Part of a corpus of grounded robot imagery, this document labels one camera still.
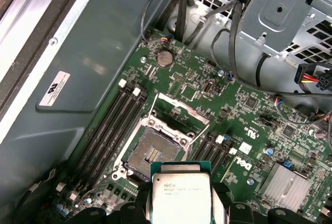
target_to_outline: ram slot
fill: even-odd
[[[217,147],[215,152],[213,153],[213,156],[209,159],[211,161],[211,169],[213,170],[216,167],[217,161],[221,155],[222,150],[220,147]]]
[[[215,166],[212,168],[211,174],[214,176],[217,172],[218,169],[222,166],[225,165],[226,162],[230,159],[230,155],[228,155],[228,152],[223,151],[220,156],[218,156],[217,161],[215,162]]]
[[[114,110],[116,105],[121,104],[121,101],[119,100],[121,97],[123,97],[123,94],[120,94],[120,92],[118,92],[117,95],[115,96],[114,101],[112,101],[112,104],[110,104],[109,108],[107,109],[106,115],[102,119],[102,122],[94,130],[91,138],[88,141],[86,148],[84,149],[84,152],[80,156],[78,163],[75,166],[76,171],[80,171],[82,169],[82,167],[85,164],[85,160],[89,157],[89,154],[91,154],[93,152],[92,150],[96,145],[96,138],[103,133],[103,131],[105,129],[105,124],[111,117],[112,111]]]
[[[211,144],[211,141],[213,140],[213,138],[211,136],[206,136],[203,141],[200,143],[198,150],[196,151],[195,155],[193,156],[193,160],[194,161],[198,161],[199,158],[201,158],[204,153],[206,152],[206,148],[207,146],[209,146],[209,144]]]
[[[87,169],[85,170],[85,173],[81,177],[82,185],[86,184],[91,174],[98,166],[100,160],[103,158],[105,152],[107,151],[107,146],[109,145],[110,142],[112,142],[112,139],[114,138],[116,130],[118,130],[121,127],[124,120],[128,116],[133,101],[134,101],[134,95],[131,95],[129,100],[126,101],[126,104],[123,106],[121,111],[114,118],[114,121],[112,121],[112,123],[110,124],[109,128],[107,129],[107,132],[104,133],[101,139],[102,140],[101,145],[98,147],[96,154],[90,158],[89,163],[87,164]]]
[[[103,118],[101,124],[98,127],[98,131],[92,137],[92,141],[90,142],[89,149],[85,149],[84,154],[81,156],[79,165],[75,168],[76,175],[73,181],[74,185],[78,185],[82,175],[88,169],[88,165],[100,150],[102,146],[102,136],[105,134],[105,131],[108,130],[114,119],[118,115],[119,111],[122,109],[123,105],[128,101],[131,94],[131,90],[129,88],[125,88],[121,90],[122,93],[119,94],[119,97],[115,97],[115,99],[111,103],[111,107],[108,108],[107,114]]]
[[[215,151],[216,151],[216,147],[214,146],[214,144],[211,144],[209,146],[209,150],[205,153],[205,156],[203,158],[201,158],[200,160],[211,161],[211,157],[213,156]]]
[[[139,113],[143,109],[144,103],[147,99],[145,92],[142,92],[136,97],[134,105],[130,104],[129,112],[126,111],[125,119],[120,121],[121,126],[114,129],[112,136],[108,138],[106,149],[100,159],[97,159],[98,165],[91,170],[91,173],[87,177],[86,189],[90,189],[95,185],[97,180],[100,178],[106,167],[114,158],[114,154],[119,150],[123,144],[124,138],[128,134],[128,130],[133,125],[133,122],[139,117]]]

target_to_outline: blue capacitor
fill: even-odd
[[[283,165],[284,165],[286,168],[290,169],[290,168],[292,167],[293,164],[292,164],[291,161],[286,160],[286,161],[284,161]]]
[[[224,134],[224,140],[230,140],[230,136],[228,134]]]
[[[70,208],[67,208],[67,207],[65,207],[65,208],[62,210],[62,214],[63,214],[64,216],[68,215],[69,212],[70,212]]]
[[[272,148],[264,148],[264,153],[268,156],[273,155],[273,149]]]
[[[63,209],[63,205],[62,205],[62,204],[58,204],[58,205],[57,205],[57,209],[60,210],[60,211],[62,211],[62,209]]]

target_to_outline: motherboard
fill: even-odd
[[[297,126],[275,99],[238,84],[207,57],[150,30],[77,145],[34,223],[134,201],[150,165],[210,161],[233,201],[265,215],[281,206],[315,221],[332,191],[327,122]],[[306,116],[281,105],[290,119]]]

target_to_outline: silver heatsink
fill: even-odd
[[[297,211],[305,199],[312,182],[302,178],[280,164],[275,164],[259,193],[273,205]]]

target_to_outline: integrated circuit chip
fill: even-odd
[[[257,100],[255,98],[249,97],[245,102],[245,105],[251,109],[255,107]]]
[[[128,159],[128,167],[140,175],[150,178],[153,162],[174,161],[181,146],[147,127]]]
[[[284,134],[286,137],[291,137],[294,134],[294,132],[295,129],[287,125],[283,130],[282,134]]]

